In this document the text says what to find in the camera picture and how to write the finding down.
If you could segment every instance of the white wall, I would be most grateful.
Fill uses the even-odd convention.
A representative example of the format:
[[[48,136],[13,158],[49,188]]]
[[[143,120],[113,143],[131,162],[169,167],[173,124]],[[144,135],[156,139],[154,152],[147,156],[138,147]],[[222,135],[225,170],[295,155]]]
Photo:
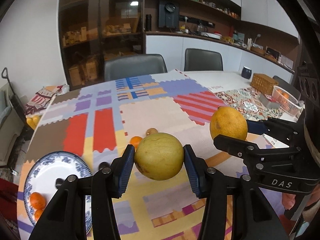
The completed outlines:
[[[0,71],[19,97],[66,83],[58,35],[59,0],[15,0],[0,22]],[[0,78],[0,87],[6,80]]]

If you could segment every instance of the plastic basket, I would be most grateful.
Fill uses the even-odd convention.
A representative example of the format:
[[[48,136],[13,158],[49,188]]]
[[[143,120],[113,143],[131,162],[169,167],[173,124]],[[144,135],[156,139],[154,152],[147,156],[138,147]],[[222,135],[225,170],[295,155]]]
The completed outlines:
[[[282,110],[290,115],[295,116],[301,109],[298,106],[298,100],[281,87],[273,86],[272,98],[280,104]]]

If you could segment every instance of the glass cabinet door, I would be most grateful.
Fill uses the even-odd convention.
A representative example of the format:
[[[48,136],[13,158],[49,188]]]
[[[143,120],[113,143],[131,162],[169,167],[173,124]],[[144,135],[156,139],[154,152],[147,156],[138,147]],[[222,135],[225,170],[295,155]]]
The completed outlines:
[[[59,0],[59,38],[70,89],[104,81],[104,62],[143,52],[143,0]]]

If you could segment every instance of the power strip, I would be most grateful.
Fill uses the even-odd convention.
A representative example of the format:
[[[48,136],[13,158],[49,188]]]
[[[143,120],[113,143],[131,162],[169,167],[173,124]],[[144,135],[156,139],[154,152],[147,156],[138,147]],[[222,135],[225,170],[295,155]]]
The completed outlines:
[[[203,26],[206,27],[211,27],[211,28],[215,28],[215,24],[212,22],[208,22],[205,20],[201,20],[201,19],[197,19],[197,18],[193,18],[193,17],[188,17],[188,16],[184,16],[184,15],[179,15],[179,21],[181,22],[186,22],[186,18],[187,18],[187,23],[195,23],[195,24],[202,24]]]

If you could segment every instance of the blue floral pattern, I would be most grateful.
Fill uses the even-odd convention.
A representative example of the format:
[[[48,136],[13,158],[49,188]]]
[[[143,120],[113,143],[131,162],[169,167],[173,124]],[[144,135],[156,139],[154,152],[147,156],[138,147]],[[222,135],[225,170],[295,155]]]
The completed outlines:
[[[65,163],[71,163],[71,159],[68,157],[63,157],[63,159],[61,161],[65,162]]]
[[[34,185],[32,183],[34,183],[36,180],[39,180],[39,177],[41,177],[41,175],[39,174],[43,174],[43,172],[40,173],[42,168],[45,168],[55,162],[57,163],[64,162],[71,165],[73,167],[73,170],[75,169],[77,171],[74,174],[78,176],[78,178],[84,178],[92,175],[90,169],[85,164],[85,162],[79,156],[73,153],[63,152],[63,151],[53,152],[39,159],[29,171],[26,178],[25,185],[24,185],[24,204],[25,204],[28,217],[33,225],[36,225],[36,221],[34,219],[35,210],[31,206],[29,198],[33,191],[38,191],[38,187],[36,188],[36,190],[33,189]],[[85,224],[86,224],[86,232],[88,233],[92,227],[91,196],[86,196],[85,202],[86,202]]]

